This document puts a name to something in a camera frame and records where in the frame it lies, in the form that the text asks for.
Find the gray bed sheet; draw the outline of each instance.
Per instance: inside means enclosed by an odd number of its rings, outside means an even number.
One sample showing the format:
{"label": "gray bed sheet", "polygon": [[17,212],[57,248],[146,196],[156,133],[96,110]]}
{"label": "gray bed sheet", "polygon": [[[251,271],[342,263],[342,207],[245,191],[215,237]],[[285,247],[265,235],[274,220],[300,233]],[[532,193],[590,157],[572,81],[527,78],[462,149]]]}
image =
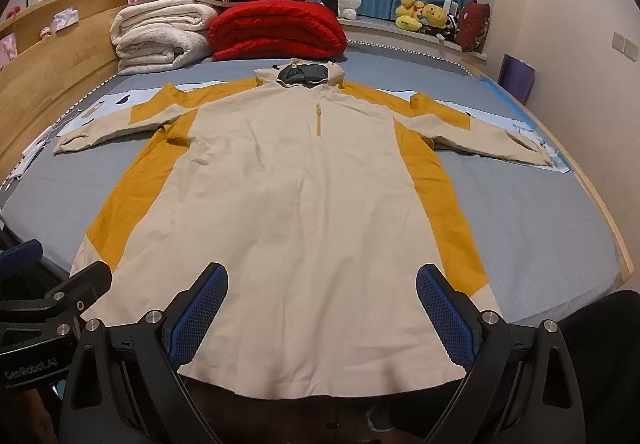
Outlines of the gray bed sheet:
{"label": "gray bed sheet", "polygon": [[[232,81],[283,60],[211,62],[172,72],[113,78],[87,97],[166,83]],[[459,66],[425,56],[351,47],[340,63],[349,81],[386,90],[422,90],[434,99],[521,119],[508,101]],[[69,270],[84,232],[150,134],[54,156],[55,138],[9,189],[2,219],[20,239],[37,238],[45,257]],[[618,284],[609,229],[572,172],[438,152],[451,177],[504,318],[537,325],[560,319]]]}

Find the blue gripper pad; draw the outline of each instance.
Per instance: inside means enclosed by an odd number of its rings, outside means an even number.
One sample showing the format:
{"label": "blue gripper pad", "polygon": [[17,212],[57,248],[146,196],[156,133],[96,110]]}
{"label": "blue gripper pad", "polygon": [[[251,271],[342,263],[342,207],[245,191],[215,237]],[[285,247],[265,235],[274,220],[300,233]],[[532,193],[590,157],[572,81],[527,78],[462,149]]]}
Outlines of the blue gripper pad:
{"label": "blue gripper pad", "polygon": [[[449,299],[443,287],[432,276],[430,267],[440,273],[434,265],[423,265],[420,268],[415,281],[418,298],[451,361],[464,367],[468,372],[476,360],[473,333],[454,307],[452,300]],[[446,285],[450,289],[450,294],[460,294],[456,293],[448,283]]]}
{"label": "blue gripper pad", "polygon": [[229,280],[222,265],[210,264],[203,274],[209,277],[172,330],[167,357],[174,370],[191,362],[228,290]]}
{"label": "blue gripper pad", "polygon": [[29,240],[0,253],[0,277],[11,276],[28,265],[42,259],[42,246],[37,240]]}

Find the wall switch panel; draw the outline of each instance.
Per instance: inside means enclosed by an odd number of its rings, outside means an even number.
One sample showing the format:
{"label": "wall switch panel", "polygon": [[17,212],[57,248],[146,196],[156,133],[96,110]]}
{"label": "wall switch panel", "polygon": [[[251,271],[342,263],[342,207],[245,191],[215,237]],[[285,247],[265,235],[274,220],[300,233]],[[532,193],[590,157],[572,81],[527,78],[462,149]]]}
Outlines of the wall switch panel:
{"label": "wall switch panel", "polygon": [[632,41],[626,40],[625,56],[631,59],[631,61],[638,61],[638,45]]}
{"label": "wall switch panel", "polygon": [[618,34],[617,32],[613,33],[613,44],[612,47],[618,52],[625,53],[625,42],[626,39],[622,34]]}

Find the zipper pull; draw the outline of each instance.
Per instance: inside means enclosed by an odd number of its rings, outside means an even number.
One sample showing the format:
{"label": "zipper pull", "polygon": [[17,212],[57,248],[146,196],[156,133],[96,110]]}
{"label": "zipper pull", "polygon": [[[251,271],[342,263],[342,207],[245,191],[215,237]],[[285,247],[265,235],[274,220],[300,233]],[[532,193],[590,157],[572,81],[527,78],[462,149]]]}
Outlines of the zipper pull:
{"label": "zipper pull", "polygon": [[318,114],[318,127],[316,128],[316,135],[320,137],[320,114],[322,114],[322,111],[320,110],[320,103],[316,103],[316,114]]}

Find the pillow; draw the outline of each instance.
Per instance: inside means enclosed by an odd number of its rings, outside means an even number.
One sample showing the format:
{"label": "pillow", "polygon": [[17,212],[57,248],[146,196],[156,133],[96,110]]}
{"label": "pillow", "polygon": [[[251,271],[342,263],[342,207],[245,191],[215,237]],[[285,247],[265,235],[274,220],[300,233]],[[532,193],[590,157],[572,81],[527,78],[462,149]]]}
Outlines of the pillow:
{"label": "pillow", "polygon": [[456,35],[456,43],[462,52],[473,52],[482,43],[489,30],[489,4],[469,2],[460,11],[460,32]]}
{"label": "pillow", "polygon": [[265,0],[236,5],[209,29],[213,60],[251,58],[331,59],[347,39],[334,14],[315,2]]}

